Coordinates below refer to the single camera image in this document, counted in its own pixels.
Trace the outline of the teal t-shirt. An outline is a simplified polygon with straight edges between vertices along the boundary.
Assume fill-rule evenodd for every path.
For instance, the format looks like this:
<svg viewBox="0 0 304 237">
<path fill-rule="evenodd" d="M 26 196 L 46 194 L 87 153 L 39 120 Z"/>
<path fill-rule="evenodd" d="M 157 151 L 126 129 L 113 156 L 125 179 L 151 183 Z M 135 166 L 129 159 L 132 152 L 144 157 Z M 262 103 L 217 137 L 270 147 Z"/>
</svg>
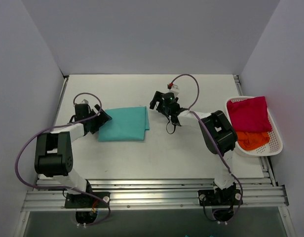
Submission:
<svg viewBox="0 0 304 237">
<path fill-rule="evenodd" d="M 144 141 L 150 129 L 147 107 L 106 110 L 112 118 L 99 128 L 99 142 Z"/>
</svg>

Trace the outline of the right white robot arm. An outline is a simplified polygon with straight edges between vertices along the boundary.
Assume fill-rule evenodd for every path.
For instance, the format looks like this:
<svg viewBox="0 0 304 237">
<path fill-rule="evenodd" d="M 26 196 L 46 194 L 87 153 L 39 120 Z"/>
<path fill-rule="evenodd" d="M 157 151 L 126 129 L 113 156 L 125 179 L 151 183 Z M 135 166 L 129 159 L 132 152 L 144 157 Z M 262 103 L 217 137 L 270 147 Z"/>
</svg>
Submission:
<svg viewBox="0 0 304 237">
<path fill-rule="evenodd" d="M 181 126 L 199 128 L 207 149 L 217 157 L 213 198 L 217 203 L 226 203 L 231 198 L 228 188 L 234 185 L 232 158 L 237 135 L 231 123 L 218 110 L 213 113 L 200 113 L 183 108 L 178 103 L 177 93 L 156 91 L 150 109 L 164 115 L 174 129 Z"/>
</svg>

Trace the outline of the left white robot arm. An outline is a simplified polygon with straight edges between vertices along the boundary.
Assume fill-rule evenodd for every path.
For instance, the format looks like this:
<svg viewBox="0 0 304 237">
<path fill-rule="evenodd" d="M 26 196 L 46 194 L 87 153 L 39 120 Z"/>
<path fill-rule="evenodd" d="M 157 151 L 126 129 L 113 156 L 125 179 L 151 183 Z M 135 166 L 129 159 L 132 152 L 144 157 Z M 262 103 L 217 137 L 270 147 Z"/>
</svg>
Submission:
<svg viewBox="0 0 304 237">
<path fill-rule="evenodd" d="M 37 137 L 35 171 L 51 177 L 76 195 L 76 202 L 82 207 L 93 203 L 94 193 L 89 182 L 73 168 L 72 142 L 88 133 L 94 134 L 104 124 L 111 121 L 102 108 L 96 104 L 91 109 L 87 103 L 75 105 L 75 114 L 65 127 L 51 132 L 43 132 Z"/>
</svg>

